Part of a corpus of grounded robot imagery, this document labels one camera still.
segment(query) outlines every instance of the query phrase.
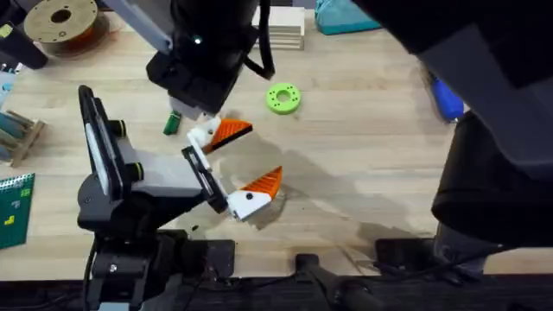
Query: green block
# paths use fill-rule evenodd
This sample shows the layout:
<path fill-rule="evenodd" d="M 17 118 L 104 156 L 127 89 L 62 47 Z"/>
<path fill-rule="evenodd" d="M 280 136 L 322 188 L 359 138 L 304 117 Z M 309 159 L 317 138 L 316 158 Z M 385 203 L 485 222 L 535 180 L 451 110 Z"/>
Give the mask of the green block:
<path fill-rule="evenodd" d="M 167 123 L 165 124 L 165 129 L 163 129 L 163 134 L 176 134 L 179 131 L 179 125 L 181 125 L 181 114 L 178 111 L 172 111 Z"/>
<path fill-rule="evenodd" d="M 0 181 L 0 249 L 25 244 L 35 174 Z"/>

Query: wooden block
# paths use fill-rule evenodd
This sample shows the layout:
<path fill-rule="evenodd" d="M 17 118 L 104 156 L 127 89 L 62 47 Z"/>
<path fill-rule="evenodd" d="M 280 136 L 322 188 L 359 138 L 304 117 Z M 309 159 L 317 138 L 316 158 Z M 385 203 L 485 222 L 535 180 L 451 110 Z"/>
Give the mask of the wooden block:
<path fill-rule="evenodd" d="M 253 17 L 254 27 L 259 25 L 259 8 Z M 305 36 L 305 9 L 295 7 L 270 7 L 269 37 L 273 49 L 303 49 Z M 297 40 L 298 43 L 282 43 L 280 40 Z"/>
<path fill-rule="evenodd" d="M 27 135 L 25 135 L 22 142 L 19 144 L 18 148 L 14 150 L 14 152 L 12 153 L 12 158 L 10 162 L 10 166 L 12 168 L 16 168 L 21 164 L 21 161 L 23 160 L 23 158 L 25 158 L 25 156 L 29 152 L 31 145 L 35 142 L 36 138 L 41 133 L 41 130 L 44 127 L 44 125 L 45 124 L 42 121 L 34 122 L 33 126 L 30 128 Z"/>

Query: blue object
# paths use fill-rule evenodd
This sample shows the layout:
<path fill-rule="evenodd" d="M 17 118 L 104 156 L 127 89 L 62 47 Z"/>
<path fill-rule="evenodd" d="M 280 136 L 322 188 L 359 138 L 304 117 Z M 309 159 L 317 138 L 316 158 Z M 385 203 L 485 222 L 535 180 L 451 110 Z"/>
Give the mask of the blue object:
<path fill-rule="evenodd" d="M 351 0 L 317 0 L 315 22 L 325 35 L 382 28 Z"/>
<path fill-rule="evenodd" d="M 463 101 L 449 89 L 449 86 L 439 79 L 434 79 L 430 87 L 437 109 L 445 121 L 453 122 L 463 115 L 465 110 Z"/>

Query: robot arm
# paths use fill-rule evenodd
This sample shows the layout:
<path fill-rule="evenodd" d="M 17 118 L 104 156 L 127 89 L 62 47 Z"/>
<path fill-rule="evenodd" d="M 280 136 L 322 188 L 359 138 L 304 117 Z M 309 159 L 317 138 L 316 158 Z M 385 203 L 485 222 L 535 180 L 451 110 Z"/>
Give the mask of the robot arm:
<path fill-rule="evenodd" d="M 486 241 L 551 246 L 553 24 L 545 3 L 353 0 L 471 107 L 434 215 Z"/>
<path fill-rule="evenodd" d="M 243 65 L 275 72 L 269 45 L 270 0 L 107 0 L 158 53 L 148 77 L 168 90 L 172 108 L 196 119 L 219 112 Z M 260 5 L 259 29 L 251 20 Z M 263 67 L 248 58 L 256 40 Z"/>

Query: white plastic part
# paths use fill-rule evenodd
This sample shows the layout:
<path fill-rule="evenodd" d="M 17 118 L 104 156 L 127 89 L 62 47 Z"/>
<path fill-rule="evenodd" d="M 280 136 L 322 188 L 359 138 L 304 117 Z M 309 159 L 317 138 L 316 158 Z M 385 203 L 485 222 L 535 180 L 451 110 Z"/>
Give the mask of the white plastic part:
<path fill-rule="evenodd" d="M 161 197 L 194 197 L 201 192 L 201 184 L 183 156 L 157 155 L 136 150 L 143 166 L 144 179 L 132 184 L 133 191 Z"/>
<path fill-rule="evenodd" d="M 98 146 L 98 140 L 92 126 L 90 124 L 85 125 L 86 141 L 88 142 L 88 147 L 92 155 L 92 160 L 94 161 L 94 166 L 96 167 L 96 174 L 100 181 L 100 186 L 102 186 L 102 191 L 104 195 L 108 195 L 110 188 L 110 180 L 107 178 L 107 172 L 105 171 L 104 161 L 102 161 L 102 156 L 100 155 L 100 149 Z"/>
<path fill-rule="evenodd" d="M 183 117 L 189 118 L 191 120 L 197 120 L 200 117 L 201 113 L 204 112 L 202 109 L 186 105 L 181 102 L 179 99 L 174 97 L 169 97 L 169 105 L 171 109 L 179 112 Z"/>
<path fill-rule="evenodd" d="M 221 118 L 214 117 L 208 121 L 194 126 L 188 132 L 188 137 L 193 137 L 194 140 L 198 143 L 200 148 L 206 147 L 213 140 L 213 136 L 217 129 L 221 126 Z"/>
<path fill-rule="evenodd" d="M 209 165 L 202 148 L 213 140 L 213 135 L 215 135 L 215 132 L 220 125 L 220 117 L 214 117 L 203 124 L 196 125 L 187 133 L 188 141 L 190 142 L 192 148 L 194 148 L 194 151 L 196 151 L 196 154 L 201 161 L 201 165 L 203 165 L 203 167 L 208 171 L 211 171 L 211 166 Z"/>
<path fill-rule="evenodd" d="M 245 220 L 269 204 L 271 197 L 264 193 L 237 190 L 228 196 L 227 202 L 228 209 L 234 218 Z"/>

